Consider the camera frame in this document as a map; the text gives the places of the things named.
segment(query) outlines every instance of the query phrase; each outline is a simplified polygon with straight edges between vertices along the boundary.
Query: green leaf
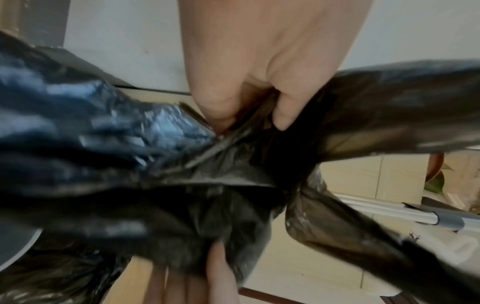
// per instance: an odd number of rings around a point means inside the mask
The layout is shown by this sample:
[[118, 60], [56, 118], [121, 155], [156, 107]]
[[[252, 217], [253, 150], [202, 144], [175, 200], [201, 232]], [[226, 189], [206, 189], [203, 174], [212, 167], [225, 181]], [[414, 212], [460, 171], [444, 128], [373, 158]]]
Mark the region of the green leaf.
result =
[[425, 183], [425, 190], [433, 193], [442, 194], [444, 192], [445, 176], [443, 172], [439, 172], [434, 178]]
[[450, 166], [448, 166], [447, 164], [445, 164], [445, 163], [443, 163], [443, 165], [441, 166], [441, 169], [442, 169], [442, 170], [451, 170], [451, 171], [453, 171], [453, 169], [452, 169]]

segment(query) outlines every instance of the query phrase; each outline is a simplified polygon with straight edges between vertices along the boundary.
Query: hand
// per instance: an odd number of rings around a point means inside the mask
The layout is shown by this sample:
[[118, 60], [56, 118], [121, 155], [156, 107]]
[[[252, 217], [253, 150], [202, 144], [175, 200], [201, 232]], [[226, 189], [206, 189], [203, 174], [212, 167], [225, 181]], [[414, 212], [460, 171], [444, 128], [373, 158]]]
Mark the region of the hand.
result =
[[221, 242], [213, 244], [208, 253], [206, 277], [169, 271], [165, 278], [165, 270], [154, 268], [143, 304], [240, 304], [235, 276]]
[[280, 91], [285, 130], [333, 76], [372, 0], [178, 0], [190, 92], [216, 131]]

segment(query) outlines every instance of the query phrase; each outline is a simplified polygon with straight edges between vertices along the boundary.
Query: black plastic bag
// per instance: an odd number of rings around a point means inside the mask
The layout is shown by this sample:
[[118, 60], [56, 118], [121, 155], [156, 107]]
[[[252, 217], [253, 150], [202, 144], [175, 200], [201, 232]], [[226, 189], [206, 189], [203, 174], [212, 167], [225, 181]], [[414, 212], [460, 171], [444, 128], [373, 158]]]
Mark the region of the black plastic bag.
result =
[[129, 260], [43, 234], [0, 272], [0, 303], [98, 304]]
[[431, 303], [480, 299], [479, 279], [340, 202], [318, 171], [480, 144], [477, 61], [340, 72], [286, 131], [272, 95], [216, 138], [185, 106], [132, 100], [2, 36], [0, 96], [1, 216], [197, 274], [221, 238], [241, 284], [286, 206], [307, 246]]

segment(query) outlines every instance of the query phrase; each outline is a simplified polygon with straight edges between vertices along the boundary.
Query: garbage bag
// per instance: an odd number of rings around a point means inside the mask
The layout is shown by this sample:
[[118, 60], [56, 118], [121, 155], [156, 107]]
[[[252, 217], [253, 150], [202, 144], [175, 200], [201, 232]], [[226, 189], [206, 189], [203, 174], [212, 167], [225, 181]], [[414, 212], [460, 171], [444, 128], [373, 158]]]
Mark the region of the garbage bag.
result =
[[414, 296], [480, 298], [478, 278], [343, 204], [319, 171], [480, 144], [478, 61], [339, 72], [286, 131], [272, 94], [216, 137], [185, 105], [138, 102], [2, 36], [0, 96], [0, 216], [194, 274], [221, 239], [241, 285], [286, 208], [294, 239]]
[[129, 260], [43, 234], [0, 272], [0, 303], [99, 304]]

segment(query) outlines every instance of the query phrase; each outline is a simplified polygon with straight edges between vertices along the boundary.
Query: trash bag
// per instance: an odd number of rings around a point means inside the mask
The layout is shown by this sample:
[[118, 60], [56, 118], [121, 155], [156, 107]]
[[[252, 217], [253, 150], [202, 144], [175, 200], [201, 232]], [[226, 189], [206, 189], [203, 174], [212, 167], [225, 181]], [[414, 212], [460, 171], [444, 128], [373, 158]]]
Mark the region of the trash bag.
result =
[[44, 233], [0, 272], [0, 303], [99, 304], [129, 260]]
[[480, 144], [480, 62], [339, 72], [286, 131], [272, 94], [216, 137], [185, 105], [138, 102], [0, 39], [0, 216], [193, 274], [221, 239], [241, 285], [286, 208], [300, 243], [427, 302], [480, 299], [478, 278], [343, 204], [319, 171]]

